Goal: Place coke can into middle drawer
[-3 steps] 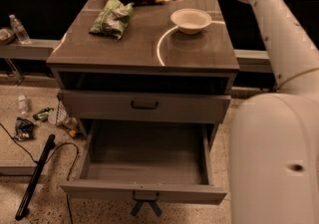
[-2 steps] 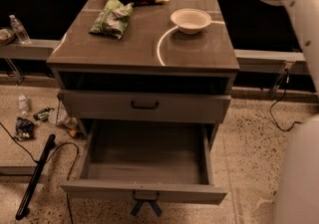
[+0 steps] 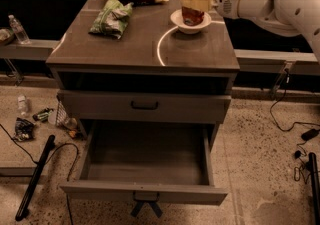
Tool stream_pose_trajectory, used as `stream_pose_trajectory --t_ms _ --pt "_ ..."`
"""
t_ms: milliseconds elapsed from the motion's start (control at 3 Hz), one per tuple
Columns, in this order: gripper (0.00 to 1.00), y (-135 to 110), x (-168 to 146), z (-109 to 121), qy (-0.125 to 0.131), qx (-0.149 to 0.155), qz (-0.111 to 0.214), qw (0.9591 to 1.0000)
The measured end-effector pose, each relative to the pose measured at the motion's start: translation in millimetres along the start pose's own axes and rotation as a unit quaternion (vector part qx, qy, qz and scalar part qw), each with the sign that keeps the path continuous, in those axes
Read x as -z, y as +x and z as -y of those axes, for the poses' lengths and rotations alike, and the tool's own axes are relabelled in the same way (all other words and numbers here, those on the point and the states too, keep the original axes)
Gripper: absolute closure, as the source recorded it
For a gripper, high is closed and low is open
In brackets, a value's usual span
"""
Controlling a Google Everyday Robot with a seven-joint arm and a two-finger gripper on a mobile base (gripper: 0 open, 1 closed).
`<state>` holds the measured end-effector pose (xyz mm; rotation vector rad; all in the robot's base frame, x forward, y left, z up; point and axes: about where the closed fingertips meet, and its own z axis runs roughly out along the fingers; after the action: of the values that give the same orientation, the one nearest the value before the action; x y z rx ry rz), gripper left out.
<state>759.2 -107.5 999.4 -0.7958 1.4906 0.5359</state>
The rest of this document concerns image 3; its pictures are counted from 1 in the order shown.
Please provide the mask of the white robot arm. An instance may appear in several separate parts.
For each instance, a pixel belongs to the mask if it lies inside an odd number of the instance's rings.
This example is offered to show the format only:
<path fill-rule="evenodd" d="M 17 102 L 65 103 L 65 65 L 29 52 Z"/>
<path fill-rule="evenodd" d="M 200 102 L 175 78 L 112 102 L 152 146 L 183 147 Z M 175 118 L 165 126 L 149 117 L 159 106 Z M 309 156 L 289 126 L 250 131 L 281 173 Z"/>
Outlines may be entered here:
<path fill-rule="evenodd" d="M 215 9 L 230 19 L 246 19 L 271 33 L 301 35 L 320 60 L 320 0 L 180 0 L 199 12 Z"/>

